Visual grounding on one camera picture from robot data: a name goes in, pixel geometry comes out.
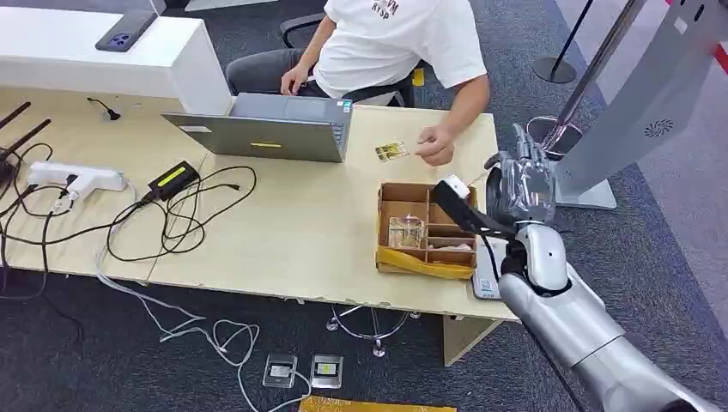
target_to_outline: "black power adapter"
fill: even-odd
[[[181,161],[149,183],[149,193],[146,197],[150,197],[149,200],[169,200],[198,179],[200,175],[197,170],[186,161]]]

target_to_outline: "white panel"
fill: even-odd
[[[190,0],[185,11],[217,9],[220,7],[244,6],[247,4],[272,3],[278,0]]]
[[[169,69],[58,61],[0,63],[0,85],[178,98]]]
[[[0,38],[12,39],[0,41],[0,85],[177,98],[188,112],[227,111],[230,94],[202,20],[159,17],[129,51],[96,50],[120,18],[0,7]]]
[[[96,42],[120,18],[109,13],[0,7],[0,39],[7,40],[0,41],[0,59],[14,56],[169,67],[201,22],[158,17],[129,51],[96,50]]]
[[[233,97],[204,23],[174,62],[172,79],[186,112],[228,114]]]

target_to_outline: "carpet floor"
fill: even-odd
[[[471,3],[494,89],[488,110],[494,114],[501,148],[511,148],[511,123],[558,112],[571,93],[573,85],[542,82],[531,73],[533,58],[559,50],[568,28],[553,0]],[[276,26],[317,13],[322,4],[281,0],[190,14],[173,9],[167,15],[203,18],[224,66],[239,56],[282,47]],[[569,61],[583,72],[578,49],[572,50]],[[429,73],[420,106],[447,108],[451,100],[452,94]],[[590,124],[603,109],[602,95],[591,89],[579,110],[579,124]],[[602,296],[607,311],[638,348],[678,382],[728,408],[728,342],[640,169],[628,167],[610,182],[620,205],[617,210],[558,211],[555,224],[573,231],[564,235],[569,261]],[[12,281],[38,279],[23,274]],[[408,321],[385,341],[386,357],[377,359],[369,343],[342,331],[326,331],[328,305],[299,306],[273,298],[159,286],[144,291],[209,319],[261,326],[258,345],[242,373],[259,409],[297,397],[305,389],[301,382],[291,390],[261,386],[265,358],[275,352],[297,354],[303,371],[315,353],[343,355],[343,387],[314,392],[325,396],[448,405],[463,411],[575,410],[517,324],[503,324],[461,362],[444,368],[437,316]],[[159,343],[157,329],[137,299],[93,278],[53,276],[48,296],[83,322],[85,338],[76,343],[73,326],[42,300],[25,305],[0,302],[0,410],[247,410],[235,369],[202,336]],[[166,325],[176,324],[174,313],[155,311]],[[367,327],[364,315],[352,318],[360,328]],[[380,316],[385,323],[397,314]],[[246,341],[231,347],[233,354],[244,350]],[[567,380],[587,409],[598,410],[573,376]]]

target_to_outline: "man's right hand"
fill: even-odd
[[[297,95],[300,85],[307,80],[308,68],[305,65],[296,64],[281,77],[281,94]]]

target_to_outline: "gray pants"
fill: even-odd
[[[225,68],[225,78],[233,95],[238,93],[280,94],[281,77],[300,60],[303,50],[264,51],[239,58]],[[309,82],[299,90],[301,96],[329,97],[316,84]]]

